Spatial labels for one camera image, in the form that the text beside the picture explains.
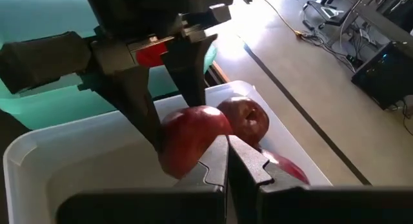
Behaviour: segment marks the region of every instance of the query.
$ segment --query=apple skin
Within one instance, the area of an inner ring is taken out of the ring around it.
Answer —
[[[158,160],[167,174],[181,179],[218,135],[231,135],[225,115],[217,108],[199,106],[176,110],[162,121],[164,142]]]
[[[294,176],[295,178],[297,178],[297,179],[301,180],[302,182],[306,183],[307,185],[310,184],[310,182],[308,181],[307,176],[302,171],[302,169],[299,168],[295,163],[291,162],[289,159],[284,158],[283,156],[280,156],[279,154],[275,154],[275,153],[269,152],[269,151],[264,150],[264,149],[261,149],[261,153],[267,159],[269,159],[271,163],[275,163],[277,166],[279,166],[286,173],[290,174],[291,176]]]
[[[248,97],[231,97],[217,107],[225,114],[234,135],[251,147],[258,149],[258,143],[267,133],[270,120],[264,109]]]

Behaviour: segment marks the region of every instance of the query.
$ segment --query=white tray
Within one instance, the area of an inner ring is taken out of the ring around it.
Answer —
[[[271,111],[254,87],[234,81],[208,88],[216,107],[232,96],[248,96],[270,118],[260,145],[293,161],[312,185],[328,179]],[[186,107],[181,96],[155,102],[159,117]],[[120,112],[44,128],[17,138],[3,156],[10,223],[54,223],[57,207],[71,195],[94,188],[169,187],[151,144]]]

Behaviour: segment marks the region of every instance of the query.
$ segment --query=gray floor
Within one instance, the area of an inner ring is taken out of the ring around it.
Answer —
[[[269,1],[293,28],[305,30],[301,9],[307,0]],[[263,0],[251,5],[235,0],[231,13],[230,22],[209,30],[219,33],[216,61],[231,80],[256,86],[333,184],[360,182],[243,50],[243,41],[371,184],[413,185],[413,137],[401,114],[382,111],[350,82],[349,70],[329,53],[298,40]],[[316,25],[315,12],[306,13]]]

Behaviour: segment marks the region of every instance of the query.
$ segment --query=teal container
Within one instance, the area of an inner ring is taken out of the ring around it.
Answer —
[[[0,0],[0,48],[8,41],[25,41],[68,30],[87,37],[94,34],[97,25],[87,0]],[[211,46],[205,55],[204,72],[216,53]],[[115,110],[95,92],[79,91],[80,83],[80,78],[72,74],[22,94],[11,94],[0,80],[0,109],[32,130]],[[148,89],[152,97],[177,91],[164,66],[150,69]]]

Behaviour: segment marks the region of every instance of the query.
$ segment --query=red apple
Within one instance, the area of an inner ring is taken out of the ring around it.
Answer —
[[[217,107],[225,114],[234,135],[258,149],[258,143],[267,133],[270,120],[264,109],[248,97],[231,97]]]
[[[289,159],[284,158],[283,156],[280,156],[275,153],[271,153],[267,150],[261,149],[261,153],[270,160],[271,163],[275,163],[277,166],[279,166],[282,170],[284,170],[286,173],[290,174],[291,176],[294,176],[295,178],[301,180],[302,182],[306,183],[307,185],[310,184],[308,181],[307,176],[304,174],[304,172],[293,162],[291,162]]]
[[[218,135],[232,134],[225,115],[209,106],[172,112],[162,127],[165,140],[158,159],[162,169],[177,179],[191,171]]]

